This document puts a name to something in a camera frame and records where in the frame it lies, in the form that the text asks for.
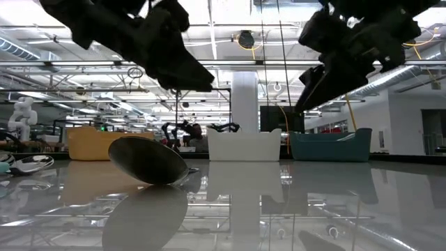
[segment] person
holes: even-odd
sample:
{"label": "person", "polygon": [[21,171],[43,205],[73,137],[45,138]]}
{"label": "person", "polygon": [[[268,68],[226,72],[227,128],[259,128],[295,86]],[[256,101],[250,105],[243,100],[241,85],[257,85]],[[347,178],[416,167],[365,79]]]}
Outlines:
{"label": "person", "polygon": [[209,152],[208,138],[203,136],[201,125],[195,123],[192,125],[192,127],[194,128],[194,135],[191,135],[193,139],[189,141],[189,145],[195,147],[196,153]]}

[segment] ceiling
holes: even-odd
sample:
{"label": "ceiling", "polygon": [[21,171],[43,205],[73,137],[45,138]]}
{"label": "ceiling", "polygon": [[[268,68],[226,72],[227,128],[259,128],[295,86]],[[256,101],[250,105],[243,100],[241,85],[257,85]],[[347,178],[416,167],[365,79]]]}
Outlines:
{"label": "ceiling", "polygon": [[[277,6],[266,4],[263,9],[263,33],[265,34],[264,46],[258,46],[258,49],[252,53],[250,50],[243,50],[239,44],[232,38],[236,38],[241,30],[252,31],[257,45],[262,41],[262,14],[256,6],[251,5],[249,0],[179,0],[186,11],[190,14],[190,29],[183,34],[187,50],[198,60],[302,60],[318,58],[318,53],[297,43],[297,39],[302,31],[305,22],[312,16],[314,11],[320,8],[318,3],[309,1],[307,4],[281,4],[280,15],[277,12]],[[109,50],[101,44],[94,43],[89,50],[84,50],[71,42],[70,30],[65,28],[59,21],[49,16],[36,0],[0,0],[0,36],[13,38],[20,45],[36,51],[49,51],[59,56],[64,61],[118,61],[121,56]],[[145,7],[141,15],[146,15]],[[432,37],[433,28],[439,27],[443,31],[443,24],[446,23],[446,12],[444,8],[432,8],[422,13],[416,20],[423,27],[424,32],[418,41],[428,40]],[[435,40],[443,39],[443,33],[438,32],[439,36]],[[407,51],[410,58],[413,51]],[[0,53],[0,61],[18,61],[16,56],[9,53]],[[72,109],[77,108],[76,114],[88,115],[86,112],[79,111],[80,108],[96,110],[98,114],[106,115],[135,115],[134,111],[140,111],[145,115],[156,118],[156,121],[175,120],[175,104],[161,103],[157,100],[175,100],[174,94],[165,91],[159,87],[154,79],[143,76],[141,79],[135,79],[133,82],[127,77],[127,68],[116,69],[111,67],[64,67],[59,72],[39,68],[7,68],[15,74],[23,77],[29,77],[39,84],[28,83],[26,81],[15,82],[19,89],[43,89],[45,87],[60,89],[74,89],[83,86],[87,89],[130,89],[133,91],[113,91],[113,92],[95,92],[87,93],[83,96],[76,93],[47,93],[48,100],[95,100],[98,97],[112,98],[115,100],[150,100],[150,102],[129,103],[131,111],[123,107],[118,109],[111,107],[104,102],[95,102],[85,104],[65,104],[65,109],[57,107],[68,113],[73,113]],[[79,74],[83,70],[96,71],[95,74]],[[211,71],[216,76],[214,87],[229,88],[233,81],[232,72],[235,69],[214,68]],[[268,93],[269,100],[286,100],[288,92],[286,83],[289,83],[289,91],[292,100],[297,100],[302,93],[304,86],[298,80],[300,74],[305,69],[293,69],[285,72],[281,70],[257,69],[259,79],[259,99],[266,100]],[[12,79],[4,79],[2,87],[12,86]],[[228,118],[227,111],[229,104],[226,99],[229,98],[225,91],[213,91],[212,93],[183,92],[183,101],[186,100],[213,100],[214,102],[190,102],[189,107],[180,106],[181,111],[189,118],[192,112],[196,113],[196,121],[206,123],[225,122]]]}

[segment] white column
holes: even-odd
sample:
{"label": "white column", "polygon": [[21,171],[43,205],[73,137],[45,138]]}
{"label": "white column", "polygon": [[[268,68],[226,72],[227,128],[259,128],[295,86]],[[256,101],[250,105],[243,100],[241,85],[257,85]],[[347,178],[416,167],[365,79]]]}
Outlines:
{"label": "white column", "polygon": [[257,76],[255,72],[234,72],[232,81],[232,117],[243,132],[259,131],[257,104]]}

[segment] white plastic bin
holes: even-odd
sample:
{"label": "white plastic bin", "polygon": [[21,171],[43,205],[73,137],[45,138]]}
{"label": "white plastic bin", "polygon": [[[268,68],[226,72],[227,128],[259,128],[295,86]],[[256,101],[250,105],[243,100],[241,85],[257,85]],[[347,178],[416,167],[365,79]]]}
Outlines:
{"label": "white plastic bin", "polygon": [[282,130],[224,133],[208,129],[211,161],[279,161]]}

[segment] white wall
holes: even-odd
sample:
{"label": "white wall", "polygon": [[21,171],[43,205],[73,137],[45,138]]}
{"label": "white wall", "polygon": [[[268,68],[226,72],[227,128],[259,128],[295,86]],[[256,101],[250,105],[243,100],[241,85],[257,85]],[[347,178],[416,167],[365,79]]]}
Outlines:
{"label": "white wall", "polygon": [[446,109],[444,91],[431,95],[390,94],[392,154],[424,155],[422,109]]}
{"label": "white wall", "polygon": [[[356,126],[358,128],[371,128],[371,152],[392,151],[392,137],[390,128],[390,113],[388,93],[381,91],[379,96],[367,97],[364,103],[351,103]],[[323,117],[316,119],[307,119],[305,129],[317,128],[329,123],[348,121],[348,131],[353,132],[353,122],[348,110],[348,106],[342,107],[341,112],[323,113]],[[384,148],[380,148],[379,131],[384,132]]]}

